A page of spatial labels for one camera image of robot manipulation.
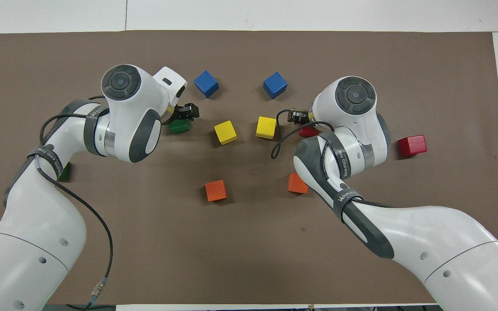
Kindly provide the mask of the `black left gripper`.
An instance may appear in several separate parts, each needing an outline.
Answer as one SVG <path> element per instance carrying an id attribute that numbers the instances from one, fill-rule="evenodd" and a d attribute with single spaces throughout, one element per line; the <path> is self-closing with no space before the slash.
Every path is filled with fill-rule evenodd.
<path id="1" fill-rule="evenodd" d="M 194 121 L 200 117 L 198 106 L 193 103 L 185 104 L 184 106 L 176 105 L 172 116 L 168 119 L 168 125 L 172 124 L 175 120 L 188 119 Z"/>

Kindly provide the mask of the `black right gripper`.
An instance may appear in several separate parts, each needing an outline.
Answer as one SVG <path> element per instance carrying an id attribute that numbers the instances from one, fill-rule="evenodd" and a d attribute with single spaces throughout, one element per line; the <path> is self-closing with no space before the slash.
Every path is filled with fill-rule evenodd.
<path id="1" fill-rule="evenodd" d="M 304 117 L 304 110 L 291 108 L 288 111 L 288 122 L 300 125 L 310 124 L 314 122 L 313 111 L 311 108 L 308 108 Z"/>

